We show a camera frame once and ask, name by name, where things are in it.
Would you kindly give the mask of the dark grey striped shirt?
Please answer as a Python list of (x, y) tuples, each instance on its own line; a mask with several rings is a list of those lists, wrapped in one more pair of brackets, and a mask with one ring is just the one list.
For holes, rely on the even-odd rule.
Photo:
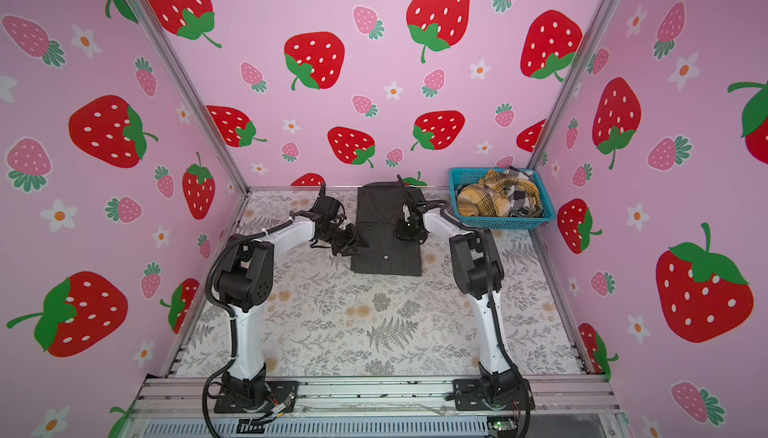
[(400, 239), (396, 226), (405, 219), (406, 194), (396, 182), (375, 182), (357, 192), (356, 229), (367, 247), (351, 258), (360, 274), (420, 276), (422, 261), (417, 241)]

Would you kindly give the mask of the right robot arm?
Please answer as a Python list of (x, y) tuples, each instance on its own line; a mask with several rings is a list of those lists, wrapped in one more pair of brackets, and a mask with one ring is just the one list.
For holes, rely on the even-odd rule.
[(518, 405), (531, 411), (530, 384), (508, 351), (500, 307), (505, 272), (492, 231), (462, 223), (443, 200), (407, 198), (403, 214), (396, 225), (399, 239), (422, 244), (436, 236), (448, 243), (454, 281), (476, 320), (482, 399), (491, 409)]

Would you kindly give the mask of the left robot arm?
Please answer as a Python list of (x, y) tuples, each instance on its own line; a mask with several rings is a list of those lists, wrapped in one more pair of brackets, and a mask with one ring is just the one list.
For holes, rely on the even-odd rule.
[(277, 259), (306, 243), (340, 256), (353, 256), (368, 246), (345, 216), (341, 202), (320, 194), (312, 208), (291, 212), (278, 226), (231, 236), (214, 261), (205, 295), (227, 314), (231, 346), (227, 364), (215, 373), (221, 378), (223, 399), (233, 399), (248, 409), (269, 400), (263, 312), (273, 290)]

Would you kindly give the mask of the teal plastic basket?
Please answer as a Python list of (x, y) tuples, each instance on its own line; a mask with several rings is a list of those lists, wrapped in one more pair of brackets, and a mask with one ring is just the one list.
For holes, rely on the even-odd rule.
[(453, 213), (464, 224), (532, 230), (554, 220), (554, 207), (539, 174), (530, 169), (453, 168)]

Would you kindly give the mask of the yellow plaid shirt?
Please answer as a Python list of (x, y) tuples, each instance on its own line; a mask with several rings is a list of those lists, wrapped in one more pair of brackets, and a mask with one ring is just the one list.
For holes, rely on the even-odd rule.
[(512, 167), (489, 170), (480, 180), (462, 185), (456, 195), (456, 209), (466, 217), (534, 218), (544, 212), (532, 174)]

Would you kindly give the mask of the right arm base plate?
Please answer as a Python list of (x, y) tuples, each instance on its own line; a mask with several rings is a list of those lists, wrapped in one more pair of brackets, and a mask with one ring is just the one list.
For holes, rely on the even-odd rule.
[(499, 384), (485, 378), (455, 379), (445, 400), (459, 411), (533, 411), (535, 401), (527, 385), (526, 380)]

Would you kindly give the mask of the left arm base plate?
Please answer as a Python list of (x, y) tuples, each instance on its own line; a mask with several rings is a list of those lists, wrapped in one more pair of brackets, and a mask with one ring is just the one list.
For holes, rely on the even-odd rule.
[(257, 382), (255, 385), (235, 380), (221, 387), (214, 412), (265, 414), (277, 407), (279, 414), (292, 413), (298, 388), (299, 382), (293, 380)]

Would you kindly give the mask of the aluminium rail frame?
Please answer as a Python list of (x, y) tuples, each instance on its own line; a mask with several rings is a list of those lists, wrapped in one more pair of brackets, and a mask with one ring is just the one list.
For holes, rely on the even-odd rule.
[(451, 400), (448, 376), (299, 377), (291, 410), (259, 425), (257, 413), (202, 413), (203, 380), (148, 379), (118, 437), (630, 437), (607, 381), (596, 375), (529, 379), (534, 408), (491, 410)]

